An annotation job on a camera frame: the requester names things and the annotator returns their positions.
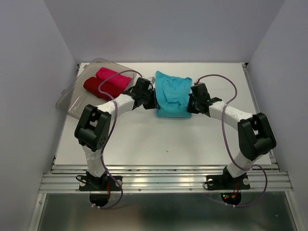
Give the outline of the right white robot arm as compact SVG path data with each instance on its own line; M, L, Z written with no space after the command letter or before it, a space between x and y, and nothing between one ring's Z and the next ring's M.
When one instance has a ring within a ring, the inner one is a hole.
M221 176L222 184L232 188L262 156L277 145L268 118L263 113L251 114L227 105L222 99L210 97L204 83L195 84L189 94L188 112L204 114L221 121L223 138L227 141L224 125L238 132L239 153L230 154L231 163L226 167L227 173Z

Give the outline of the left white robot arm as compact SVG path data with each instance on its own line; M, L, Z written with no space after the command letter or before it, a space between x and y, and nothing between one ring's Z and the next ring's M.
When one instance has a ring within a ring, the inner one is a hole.
M91 184L97 190L107 185L108 174L102 164L104 148L111 138L117 118L140 106L146 110L159 107L152 82L142 77L115 99L99 106L85 106L74 133L87 160L86 175L77 177L80 182Z

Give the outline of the turquoise t shirt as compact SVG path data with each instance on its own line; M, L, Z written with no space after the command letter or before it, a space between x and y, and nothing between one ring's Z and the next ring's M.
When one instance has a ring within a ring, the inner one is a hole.
M160 71L155 73L155 92L159 108L159 118L190 118L187 111L192 79L166 75Z

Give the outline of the clear plastic bin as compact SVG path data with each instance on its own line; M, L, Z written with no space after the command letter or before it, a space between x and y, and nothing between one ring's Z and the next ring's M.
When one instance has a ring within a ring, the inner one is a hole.
M56 108L73 118L79 119L86 105L91 104L98 106L106 103L107 101L105 99L98 98L83 87L86 80L90 77L95 77L96 73L102 67L113 70L116 73L125 71L123 75L130 78L130 83L126 87L127 89L133 85L134 79L137 76L137 74L132 72L132 69L128 67L102 58L96 58L88 64L80 65L76 80L62 93L60 99L56 103Z

